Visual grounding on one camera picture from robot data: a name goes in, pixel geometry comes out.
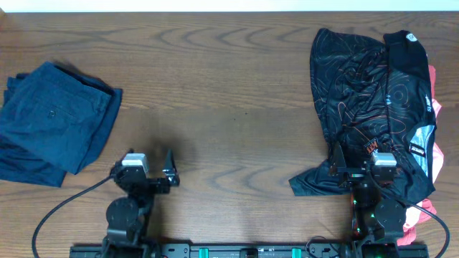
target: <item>folded navy pants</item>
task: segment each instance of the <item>folded navy pants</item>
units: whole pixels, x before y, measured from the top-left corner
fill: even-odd
[[[50,62],[9,78],[0,112],[0,179],[61,186],[95,161],[122,91]]]

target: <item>green connector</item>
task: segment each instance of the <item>green connector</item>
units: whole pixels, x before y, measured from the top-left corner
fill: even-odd
[[[292,258],[301,258],[301,249],[292,248]]]
[[[209,258],[209,250],[207,248],[199,248],[199,258]]]

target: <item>wooden table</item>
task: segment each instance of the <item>wooden table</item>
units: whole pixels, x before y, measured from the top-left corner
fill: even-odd
[[[0,256],[31,257],[32,233],[69,196],[108,175],[130,147],[161,175],[167,148],[181,185],[157,198],[153,237],[199,242],[307,242],[349,231],[349,196],[294,197],[288,179],[326,158],[309,78],[321,27],[382,40],[410,30],[437,69],[443,105],[437,144],[445,163],[431,200],[459,253],[459,14],[7,14],[0,31],[0,82],[46,60],[68,63],[124,89],[97,162],[62,188],[0,181]],[[105,210],[123,192],[106,183],[59,210],[38,237],[42,257],[68,257],[99,243]],[[433,220],[417,226],[431,255],[443,245]]]

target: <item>shirt logo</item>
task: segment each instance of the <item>shirt logo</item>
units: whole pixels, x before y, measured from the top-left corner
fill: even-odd
[[[414,143],[410,144],[410,152],[417,154],[419,156],[425,157],[425,150],[423,147],[416,145]]]
[[[364,147],[368,154],[372,154],[374,151],[378,152],[378,139],[373,138],[371,141],[365,144]]]
[[[410,33],[407,35],[407,39],[410,40],[411,42],[416,42],[417,39],[416,37],[413,35],[413,33]]]
[[[431,112],[432,111],[432,106],[430,105],[430,100],[427,94],[425,95],[425,104],[427,105],[427,111]]]

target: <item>black cable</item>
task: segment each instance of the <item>black cable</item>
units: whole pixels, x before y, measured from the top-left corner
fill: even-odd
[[[448,228],[448,226],[446,226],[446,223],[440,219],[440,217],[438,217],[437,215],[433,214],[432,212],[422,208],[422,207],[419,207],[418,205],[412,203],[411,201],[408,201],[400,196],[395,196],[394,194],[392,193],[387,193],[387,191],[385,191],[377,182],[376,180],[374,179],[374,176],[373,176],[373,173],[370,172],[370,178],[372,179],[374,185],[381,191],[382,194],[384,194],[385,196],[391,198],[391,199],[394,199],[394,200],[397,200],[399,202],[402,202],[403,204],[407,205],[407,206],[411,206],[411,207],[415,207],[416,209],[424,212],[425,214],[431,216],[434,220],[436,220],[438,223],[440,223],[440,225],[443,227],[443,229],[445,230],[445,234],[446,234],[446,238],[445,238],[445,243],[443,244],[443,248],[440,250],[440,252],[437,254],[437,256],[435,258],[440,258],[442,255],[444,255],[444,253],[446,252],[446,249],[448,248],[448,245],[450,244],[450,230]]]
[[[309,239],[309,241],[306,243],[306,250],[308,250],[308,252],[309,252],[309,242],[311,242],[312,240],[314,240],[314,239],[316,239],[316,238],[322,238],[322,239],[327,240],[327,238],[324,237],[324,236],[313,236],[313,237],[311,237],[311,238]],[[338,251],[331,243],[328,243],[328,244],[330,245],[330,247],[331,247],[337,254],[339,254],[339,251]]]
[[[60,209],[65,204],[68,204],[69,202],[71,202],[74,199],[82,196],[83,194],[86,194],[87,192],[96,189],[97,187],[101,186],[102,184],[104,184],[106,181],[109,181],[113,177],[114,177],[114,175],[107,176],[105,179],[103,179],[99,183],[95,184],[94,186],[91,186],[90,188],[87,188],[86,190],[83,190],[80,193],[77,193],[74,196],[72,196],[72,197],[68,198],[67,200],[63,201],[62,203],[58,204],[54,209],[52,209],[50,212],[48,212],[48,214],[46,214],[46,216],[38,224],[37,228],[35,229],[34,236],[32,237],[32,252],[34,253],[34,258],[40,258],[40,256],[38,255],[38,252],[37,252],[37,236],[38,236],[38,232],[40,231],[40,229],[42,228],[42,226],[46,222],[46,220],[48,220],[51,217],[51,215],[53,215],[54,212],[56,212],[58,209]]]

